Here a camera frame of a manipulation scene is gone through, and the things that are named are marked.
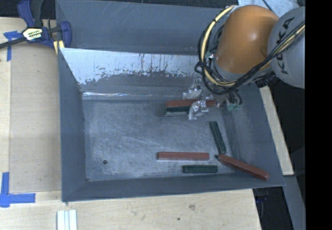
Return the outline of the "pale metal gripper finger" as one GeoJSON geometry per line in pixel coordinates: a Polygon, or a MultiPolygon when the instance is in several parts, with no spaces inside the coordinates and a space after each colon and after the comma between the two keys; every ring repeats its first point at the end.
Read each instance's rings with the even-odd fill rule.
{"type": "Polygon", "coordinates": [[[209,109],[205,100],[196,101],[189,108],[189,113],[187,116],[188,120],[196,120],[197,117],[202,116],[208,111],[209,109]]]}
{"type": "Polygon", "coordinates": [[[203,89],[201,87],[201,79],[194,78],[190,87],[186,90],[186,92],[183,92],[183,99],[197,99],[202,92],[203,89]]]}

